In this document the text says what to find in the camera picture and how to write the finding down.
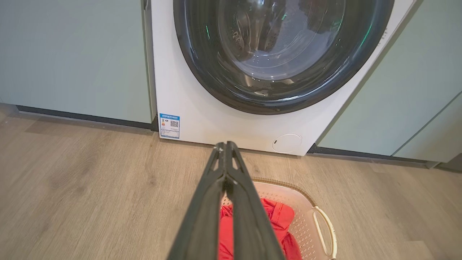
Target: laundry basket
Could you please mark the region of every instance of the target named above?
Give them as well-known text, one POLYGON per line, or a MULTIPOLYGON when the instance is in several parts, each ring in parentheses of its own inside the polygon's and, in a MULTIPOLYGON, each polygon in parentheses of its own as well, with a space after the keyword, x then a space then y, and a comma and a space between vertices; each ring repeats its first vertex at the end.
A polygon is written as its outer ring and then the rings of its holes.
MULTIPOLYGON (((267 198, 290 206, 295 217, 290 225, 289 232, 295 237, 300 247, 303 260, 332 260, 337 254, 337 239, 334 227, 320 208, 315 206, 313 201, 304 195, 304 192, 290 184, 267 180, 254 179, 255 189, 260 198, 267 198), (331 239, 331 252, 327 252, 326 244, 321 234, 319 223, 315 216, 319 213, 328 226, 331 239)), ((229 205, 232 202, 225 196, 221 204, 229 205)))

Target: white washing machine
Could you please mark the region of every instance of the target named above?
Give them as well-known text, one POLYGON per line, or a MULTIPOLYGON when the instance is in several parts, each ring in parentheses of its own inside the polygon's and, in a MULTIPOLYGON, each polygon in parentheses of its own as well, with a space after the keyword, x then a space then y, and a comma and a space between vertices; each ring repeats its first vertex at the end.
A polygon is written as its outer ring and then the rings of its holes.
POLYGON ((160 137, 306 154, 413 3, 154 1, 160 137))

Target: laundry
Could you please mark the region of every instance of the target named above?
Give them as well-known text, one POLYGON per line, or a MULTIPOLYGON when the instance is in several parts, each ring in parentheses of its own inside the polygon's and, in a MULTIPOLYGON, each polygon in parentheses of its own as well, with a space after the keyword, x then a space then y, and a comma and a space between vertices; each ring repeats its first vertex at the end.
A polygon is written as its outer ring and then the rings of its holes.
MULTIPOLYGON (((287 260, 301 260, 300 248, 289 226, 295 216, 293 209, 283 203, 262 198, 261 204, 268 215, 276 238, 287 260)), ((219 228, 219 260, 233 259, 233 224, 232 205, 222 206, 220 210, 219 228)))

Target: white basket handle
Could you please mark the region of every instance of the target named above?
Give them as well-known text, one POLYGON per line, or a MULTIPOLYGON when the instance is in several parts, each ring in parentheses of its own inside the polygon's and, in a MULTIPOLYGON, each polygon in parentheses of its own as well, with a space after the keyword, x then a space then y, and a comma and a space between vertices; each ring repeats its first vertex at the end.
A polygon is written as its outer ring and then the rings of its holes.
POLYGON ((314 216, 316 227, 317 227, 318 233, 319 233, 319 237, 321 238, 322 247, 324 248, 324 252, 327 254, 327 256, 331 260, 335 259, 336 255, 337 255, 337 237, 335 236, 334 226, 332 225, 332 223, 329 220, 329 217, 326 215, 326 213, 324 213, 320 208, 318 208, 318 206, 315 206, 314 210, 319 212, 319 214, 321 214, 321 216, 324 218, 324 221, 326 222, 327 227, 329 228, 329 232, 330 232, 330 239, 331 239, 331 242, 332 242, 332 252, 330 252, 330 254, 329 254, 327 252, 327 249, 326 249, 326 244, 324 243, 324 238, 322 237, 322 234, 321 234, 321 229, 319 228, 319 223, 318 223, 318 221, 316 219, 316 216, 314 216))

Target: red clothing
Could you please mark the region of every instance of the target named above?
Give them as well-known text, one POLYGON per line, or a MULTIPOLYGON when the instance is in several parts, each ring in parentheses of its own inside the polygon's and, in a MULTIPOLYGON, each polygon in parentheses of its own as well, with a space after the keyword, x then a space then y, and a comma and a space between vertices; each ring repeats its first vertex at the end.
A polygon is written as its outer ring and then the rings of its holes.
MULTIPOLYGON (((268 215, 276 238, 287 260, 302 260, 300 248, 295 238, 288 232, 292 223, 293 209, 280 202, 262 198, 261 204, 268 215)), ((233 259, 232 205, 222 206, 220 210, 219 260, 233 259)))

